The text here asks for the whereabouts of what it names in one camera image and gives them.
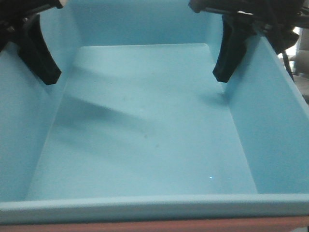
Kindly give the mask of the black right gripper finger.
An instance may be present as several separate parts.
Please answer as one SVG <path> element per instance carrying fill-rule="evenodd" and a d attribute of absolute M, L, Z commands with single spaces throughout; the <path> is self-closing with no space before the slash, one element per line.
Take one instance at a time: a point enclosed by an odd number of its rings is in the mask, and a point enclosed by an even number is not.
<path fill-rule="evenodd" d="M 247 52 L 246 40 L 255 35 L 253 19 L 248 16 L 224 15 L 223 36 L 213 75 L 227 83 Z"/>
<path fill-rule="evenodd" d="M 297 24 L 297 19 L 279 22 L 278 27 L 270 20 L 263 21 L 263 34 L 277 55 L 296 44 L 299 35 L 294 28 Z"/>

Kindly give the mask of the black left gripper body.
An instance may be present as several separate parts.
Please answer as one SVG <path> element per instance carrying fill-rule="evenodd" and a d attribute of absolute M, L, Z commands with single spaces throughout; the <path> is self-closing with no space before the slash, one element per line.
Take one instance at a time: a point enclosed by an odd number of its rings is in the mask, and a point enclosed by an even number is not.
<path fill-rule="evenodd" d="M 63 8 L 62 0 L 1 0 L 0 1 L 0 50 L 8 36 L 35 14 L 51 8 Z"/>

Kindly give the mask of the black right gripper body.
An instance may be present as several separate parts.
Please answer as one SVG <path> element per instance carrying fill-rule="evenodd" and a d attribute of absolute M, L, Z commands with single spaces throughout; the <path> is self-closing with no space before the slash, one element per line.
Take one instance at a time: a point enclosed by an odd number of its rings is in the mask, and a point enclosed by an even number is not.
<path fill-rule="evenodd" d="M 188 5 L 195 13 L 246 14 L 268 24 L 273 15 L 286 27 L 308 29 L 309 8 L 304 3 L 303 0 L 191 0 Z"/>

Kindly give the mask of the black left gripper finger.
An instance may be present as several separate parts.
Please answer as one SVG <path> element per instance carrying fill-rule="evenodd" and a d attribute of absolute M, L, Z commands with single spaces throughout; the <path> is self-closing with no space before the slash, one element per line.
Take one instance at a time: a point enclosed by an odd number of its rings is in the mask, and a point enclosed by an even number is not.
<path fill-rule="evenodd" d="M 41 16 L 35 14 L 28 18 L 18 36 L 20 47 L 18 55 L 46 85 L 54 85 L 61 76 L 61 70 L 54 61 L 42 34 Z"/>

